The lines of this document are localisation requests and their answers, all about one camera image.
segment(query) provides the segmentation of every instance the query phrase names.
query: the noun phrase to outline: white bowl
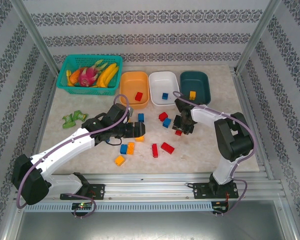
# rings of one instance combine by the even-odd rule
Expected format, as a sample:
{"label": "white bowl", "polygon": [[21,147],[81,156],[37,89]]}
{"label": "white bowl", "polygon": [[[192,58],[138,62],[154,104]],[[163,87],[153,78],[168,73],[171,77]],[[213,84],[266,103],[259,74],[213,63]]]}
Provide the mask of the white bowl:
{"label": "white bowl", "polygon": [[[156,108],[171,109],[176,106],[176,97],[173,91],[179,92],[177,76],[171,71],[157,71],[149,76],[151,101]],[[162,99],[163,93],[168,94],[168,99]]]}

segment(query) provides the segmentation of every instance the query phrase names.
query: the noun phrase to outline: red block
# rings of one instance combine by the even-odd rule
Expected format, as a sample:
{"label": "red block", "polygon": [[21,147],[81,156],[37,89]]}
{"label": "red block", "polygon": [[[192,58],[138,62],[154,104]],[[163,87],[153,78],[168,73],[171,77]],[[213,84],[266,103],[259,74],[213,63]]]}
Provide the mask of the red block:
{"label": "red block", "polygon": [[158,157],[158,148],[157,144],[152,144],[152,155],[156,159]]}
{"label": "red block", "polygon": [[182,131],[180,131],[180,130],[177,130],[177,131],[175,131],[175,134],[176,134],[176,135],[178,135],[178,136],[181,136],[181,134],[182,134]]}
{"label": "red block", "polygon": [[135,99],[136,101],[139,101],[139,102],[140,102],[141,99],[142,99],[142,95],[143,95],[142,92],[137,92],[134,99]]}
{"label": "red block", "polygon": [[169,154],[172,154],[173,152],[174,152],[174,150],[175,150],[175,148],[174,147],[172,147],[172,146],[170,146],[169,144],[167,144],[167,143],[162,143],[162,145],[161,145],[161,148],[163,149],[163,150],[165,150],[167,153],[169,153]]}
{"label": "red block", "polygon": [[168,117],[168,114],[166,114],[165,111],[159,115],[159,119],[161,122],[163,122],[167,117]]}

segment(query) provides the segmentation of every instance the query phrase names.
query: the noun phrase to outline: toy block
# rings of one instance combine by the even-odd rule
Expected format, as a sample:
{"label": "toy block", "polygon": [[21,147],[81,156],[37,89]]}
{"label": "toy block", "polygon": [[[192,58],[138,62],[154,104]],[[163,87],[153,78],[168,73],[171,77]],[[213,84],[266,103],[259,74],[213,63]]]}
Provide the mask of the toy block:
{"label": "toy block", "polygon": [[129,142],[128,143],[128,151],[126,152],[127,154],[134,154],[135,151],[135,143],[134,142]]}
{"label": "toy block", "polygon": [[140,102],[141,99],[142,99],[142,95],[143,95],[142,92],[137,92],[134,99],[135,99],[136,101]]}
{"label": "toy block", "polygon": [[181,136],[181,134],[182,134],[182,131],[180,131],[180,130],[175,131],[175,135]]}
{"label": "toy block", "polygon": [[124,157],[120,155],[114,160],[114,163],[120,167],[122,164],[124,164],[125,161],[126,160],[124,159]]}
{"label": "toy block", "polygon": [[195,100],[196,99],[196,92],[195,91],[190,91],[190,96],[189,96],[189,100]]}
{"label": "toy block", "polygon": [[140,136],[135,138],[136,142],[143,142],[144,140],[145,140],[145,136]]}
{"label": "toy block", "polygon": [[161,122],[163,122],[167,117],[168,117],[168,114],[166,114],[165,111],[159,115],[159,119]]}
{"label": "toy block", "polygon": [[145,115],[143,113],[138,113],[138,122],[139,123],[145,122]]}
{"label": "toy block", "polygon": [[152,156],[156,159],[158,157],[158,147],[157,144],[152,144]]}
{"label": "toy block", "polygon": [[169,128],[169,125],[171,124],[171,119],[170,118],[166,118],[164,121],[163,121],[163,126],[165,128]]}
{"label": "toy block", "polygon": [[161,148],[163,149],[163,150],[165,150],[167,153],[169,153],[169,154],[172,154],[173,152],[174,152],[174,150],[175,150],[175,148],[174,147],[172,147],[172,146],[170,146],[169,144],[167,144],[167,143],[162,143],[162,145],[161,145]]}
{"label": "toy block", "polygon": [[162,93],[162,99],[168,100],[168,93]]}
{"label": "toy block", "polygon": [[122,144],[120,147],[120,154],[127,154],[127,150],[128,150],[128,145]]}

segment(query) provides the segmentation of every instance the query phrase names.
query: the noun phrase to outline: patterned wall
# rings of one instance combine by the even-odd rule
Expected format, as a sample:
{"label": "patterned wall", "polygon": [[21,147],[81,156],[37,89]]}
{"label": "patterned wall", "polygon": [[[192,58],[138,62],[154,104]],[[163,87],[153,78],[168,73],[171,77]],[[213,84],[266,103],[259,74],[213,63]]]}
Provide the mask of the patterned wall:
{"label": "patterned wall", "polygon": [[68,54],[126,65],[235,66],[269,0],[25,0],[59,66]]}
{"label": "patterned wall", "polygon": [[300,0],[283,0],[241,74],[300,232]]}
{"label": "patterned wall", "polygon": [[15,190],[14,160],[33,153],[53,83],[11,3],[0,0],[0,229]]}

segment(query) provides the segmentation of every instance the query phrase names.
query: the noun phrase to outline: gray floor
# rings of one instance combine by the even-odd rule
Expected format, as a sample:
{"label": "gray floor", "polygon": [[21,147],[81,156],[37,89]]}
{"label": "gray floor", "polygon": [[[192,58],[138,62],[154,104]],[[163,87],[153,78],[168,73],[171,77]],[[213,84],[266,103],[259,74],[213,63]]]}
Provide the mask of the gray floor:
{"label": "gray floor", "polygon": [[281,240],[271,201],[245,201],[228,216],[210,212],[25,213],[18,240]]}

